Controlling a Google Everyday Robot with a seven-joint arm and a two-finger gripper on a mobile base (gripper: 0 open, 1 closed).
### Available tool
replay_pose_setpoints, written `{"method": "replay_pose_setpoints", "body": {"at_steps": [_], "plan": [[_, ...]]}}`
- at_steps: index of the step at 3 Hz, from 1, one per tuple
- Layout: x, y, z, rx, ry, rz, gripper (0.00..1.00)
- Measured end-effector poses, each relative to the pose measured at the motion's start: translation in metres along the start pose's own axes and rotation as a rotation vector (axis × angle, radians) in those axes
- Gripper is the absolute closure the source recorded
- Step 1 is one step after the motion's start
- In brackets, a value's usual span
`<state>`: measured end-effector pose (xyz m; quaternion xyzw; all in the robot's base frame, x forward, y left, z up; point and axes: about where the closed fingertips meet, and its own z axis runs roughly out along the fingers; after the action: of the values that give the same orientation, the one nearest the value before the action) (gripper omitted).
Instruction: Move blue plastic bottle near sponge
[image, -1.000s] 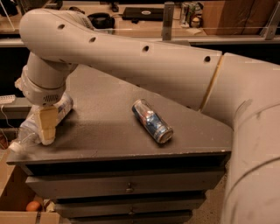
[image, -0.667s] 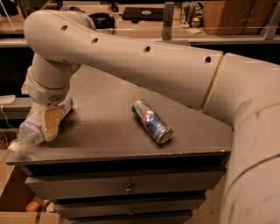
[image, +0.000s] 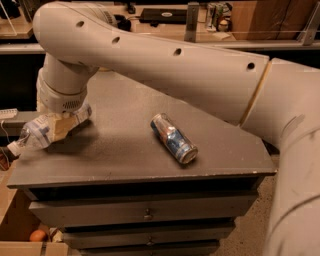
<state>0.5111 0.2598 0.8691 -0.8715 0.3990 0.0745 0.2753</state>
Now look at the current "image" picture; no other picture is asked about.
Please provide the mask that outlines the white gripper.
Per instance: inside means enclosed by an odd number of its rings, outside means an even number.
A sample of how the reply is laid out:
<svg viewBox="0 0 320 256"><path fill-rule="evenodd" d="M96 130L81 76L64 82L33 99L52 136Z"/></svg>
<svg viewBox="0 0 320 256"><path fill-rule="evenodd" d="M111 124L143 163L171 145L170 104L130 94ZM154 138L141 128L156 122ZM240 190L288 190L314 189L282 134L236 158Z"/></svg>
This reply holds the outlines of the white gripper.
<svg viewBox="0 0 320 256"><path fill-rule="evenodd" d="M87 69L40 69L36 84L37 111L53 112L48 115L49 139L52 142L63 140L73 128L88 119L86 113L64 113L82 106L87 96L88 80Z"/></svg>

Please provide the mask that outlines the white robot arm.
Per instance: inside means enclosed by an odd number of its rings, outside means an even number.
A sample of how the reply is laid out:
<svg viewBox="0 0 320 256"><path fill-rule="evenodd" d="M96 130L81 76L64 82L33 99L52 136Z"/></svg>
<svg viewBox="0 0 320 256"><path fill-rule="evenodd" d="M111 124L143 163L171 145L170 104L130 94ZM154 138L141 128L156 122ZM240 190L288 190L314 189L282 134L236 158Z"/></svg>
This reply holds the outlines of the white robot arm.
<svg viewBox="0 0 320 256"><path fill-rule="evenodd" d="M164 90L280 151L263 256L320 256L320 70L263 55L126 32L88 3L40 7L46 52L38 108L77 110L87 82L110 68Z"/></svg>

